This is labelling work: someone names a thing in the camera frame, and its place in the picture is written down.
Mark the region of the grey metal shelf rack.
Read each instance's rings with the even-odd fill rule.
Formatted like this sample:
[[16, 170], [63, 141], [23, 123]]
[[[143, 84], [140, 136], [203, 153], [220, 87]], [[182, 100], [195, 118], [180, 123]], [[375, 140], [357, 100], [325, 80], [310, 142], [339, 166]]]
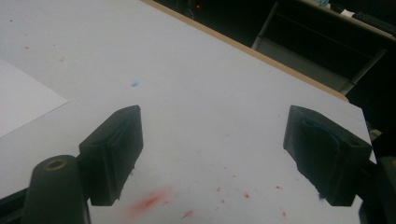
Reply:
[[396, 53], [396, 36], [316, 0], [275, 0], [252, 48], [346, 94]]

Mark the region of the black keyboard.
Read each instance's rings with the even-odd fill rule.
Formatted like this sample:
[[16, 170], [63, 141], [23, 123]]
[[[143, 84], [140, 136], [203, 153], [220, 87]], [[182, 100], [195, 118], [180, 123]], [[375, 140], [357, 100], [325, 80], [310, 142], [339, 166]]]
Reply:
[[371, 16], [363, 12], [356, 12], [352, 15], [352, 17], [355, 20], [362, 21], [383, 32], [396, 36], [396, 25], [393, 25], [386, 21], [382, 21], [374, 16]]

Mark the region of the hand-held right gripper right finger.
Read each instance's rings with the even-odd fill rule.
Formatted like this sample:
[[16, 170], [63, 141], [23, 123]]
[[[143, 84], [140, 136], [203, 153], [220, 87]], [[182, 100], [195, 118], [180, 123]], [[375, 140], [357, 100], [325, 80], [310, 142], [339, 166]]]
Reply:
[[372, 147], [317, 111], [290, 107], [283, 148], [298, 171], [332, 206], [350, 206], [357, 194], [358, 173]]

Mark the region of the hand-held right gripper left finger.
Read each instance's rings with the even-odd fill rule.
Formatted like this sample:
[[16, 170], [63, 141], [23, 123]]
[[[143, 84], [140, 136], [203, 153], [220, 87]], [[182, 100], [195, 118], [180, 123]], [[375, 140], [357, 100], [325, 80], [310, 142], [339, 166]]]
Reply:
[[79, 170], [92, 205], [111, 206], [120, 198], [143, 145], [139, 105], [117, 110], [79, 144]]

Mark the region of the white paper sheet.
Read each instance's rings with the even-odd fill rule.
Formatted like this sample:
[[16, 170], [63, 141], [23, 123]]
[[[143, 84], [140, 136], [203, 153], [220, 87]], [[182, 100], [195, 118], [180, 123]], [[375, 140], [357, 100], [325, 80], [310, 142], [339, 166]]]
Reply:
[[55, 91], [0, 60], [0, 137], [67, 103]]

